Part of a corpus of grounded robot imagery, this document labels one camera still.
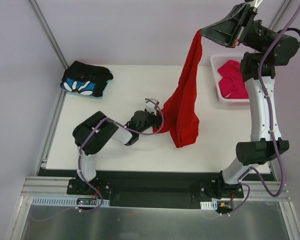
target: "robotic arm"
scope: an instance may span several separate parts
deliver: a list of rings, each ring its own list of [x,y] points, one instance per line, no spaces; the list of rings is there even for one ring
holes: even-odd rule
[[[276,118],[275,66],[287,65],[290,58],[297,53],[300,41],[283,34],[261,67],[261,76],[263,77],[261,82],[258,75],[260,62],[279,32],[262,26],[261,20],[254,20],[257,15],[257,7],[262,0],[246,0],[245,2],[248,3],[234,6],[232,11],[221,21],[200,30],[203,37],[226,48],[235,48],[239,44],[243,44],[258,51],[258,53],[246,52],[240,63],[240,71],[250,100],[251,141],[237,144],[234,161],[219,173],[213,185],[206,188],[206,194],[217,199],[220,199],[224,193],[236,191],[239,180],[249,173],[251,167],[256,168],[277,158],[272,134],[274,134],[280,154],[289,149],[289,141],[282,140]],[[300,31],[296,28],[288,28],[288,31],[295,31],[300,36]]]
[[[125,126],[98,111],[74,129],[75,144],[82,148],[77,175],[83,188],[87,186],[85,180],[90,182],[96,177],[97,153],[110,139],[131,146],[139,139],[140,133],[150,127],[159,128],[162,116],[158,105],[156,99],[146,98],[145,109],[136,111]]]

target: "plastic basket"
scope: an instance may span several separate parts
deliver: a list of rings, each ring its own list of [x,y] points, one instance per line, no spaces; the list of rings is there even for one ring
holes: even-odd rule
[[[237,105],[237,106],[249,105],[249,99],[228,99],[228,98],[224,98],[221,95],[220,87],[219,87],[219,82],[222,79],[222,76],[219,74],[218,69],[220,67],[222,67],[229,60],[240,62],[243,57],[244,57],[243,54],[238,54],[238,55],[215,54],[215,55],[212,55],[210,57],[213,76],[214,76],[214,81],[215,81],[215,85],[216,85],[216,90],[217,90],[219,102],[222,105]]]

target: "pink cloth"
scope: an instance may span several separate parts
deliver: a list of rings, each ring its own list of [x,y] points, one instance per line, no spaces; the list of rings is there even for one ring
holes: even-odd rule
[[[248,92],[242,80],[240,63],[229,60],[218,69],[222,76],[219,82],[220,92],[225,99],[248,99]]]

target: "gray wall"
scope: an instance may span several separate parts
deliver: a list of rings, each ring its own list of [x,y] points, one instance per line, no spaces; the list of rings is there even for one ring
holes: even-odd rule
[[[0,240],[32,175],[63,69],[26,0],[0,0]]]
[[[288,22],[296,11],[299,2],[300,0],[293,1],[278,29],[283,28]],[[300,15],[292,27],[300,29]],[[275,106],[277,119],[282,137],[290,141],[290,150],[282,158],[287,183],[300,220],[300,49],[288,66],[277,67],[276,72]]]
[[[198,29],[223,19],[243,0],[37,0],[70,65],[183,65]],[[263,1],[269,25],[283,0]],[[202,40],[201,65],[212,54],[245,52]]]

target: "white table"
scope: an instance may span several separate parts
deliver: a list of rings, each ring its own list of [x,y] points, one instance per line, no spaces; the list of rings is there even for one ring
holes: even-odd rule
[[[182,66],[106,65],[114,75],[103,97],[67,94],[48,156],[46,168],[75,170],[78,151],[74,128],[97,111],[125,124],[144,98],[155,98],[160,106],[173,94]],[[200,119],[195,144],[176,148],[169,132],[140,136],[132,146],[110,140],[97,154],[96,170],[219,172],[236,157],[236,144],[250,140],[249,106],[222,106],[218,102],[211,67],[197,73],[195,113]],[[269,173],[267,164],[261,173]]]

